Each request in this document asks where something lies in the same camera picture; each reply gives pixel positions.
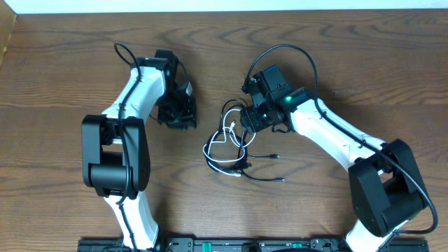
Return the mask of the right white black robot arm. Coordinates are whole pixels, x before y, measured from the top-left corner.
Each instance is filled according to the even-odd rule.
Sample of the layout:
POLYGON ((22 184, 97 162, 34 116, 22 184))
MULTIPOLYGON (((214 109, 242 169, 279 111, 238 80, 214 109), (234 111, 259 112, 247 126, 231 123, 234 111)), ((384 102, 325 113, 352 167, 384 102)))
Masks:
POLYGON ((386 143, 350 125, 305 88, 245 87, 252 106, 241 123, 255 134, 284 123, 332 156, 348 173, 358 220, 340 246, 346 251, 427 251, 421 240, 398 240, 403 225, 429 207, 411 148, 386 143))

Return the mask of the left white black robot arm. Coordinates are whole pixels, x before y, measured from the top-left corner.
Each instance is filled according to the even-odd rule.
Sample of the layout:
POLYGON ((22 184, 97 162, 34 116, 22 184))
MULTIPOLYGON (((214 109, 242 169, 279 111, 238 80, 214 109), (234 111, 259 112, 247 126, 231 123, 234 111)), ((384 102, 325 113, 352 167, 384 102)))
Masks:
POLYGON ((81 124, 83 181, 104 198, 118 220, 119 239, 82 239, 79 251, 164 251, 151 215, 146 188, 151 160, 145 124, 153 107, 169 128, 196 127, 196 104, 189 81, 176 83, 179 61, 169 51, 130 64, 128 83, 99 115, 81 124))

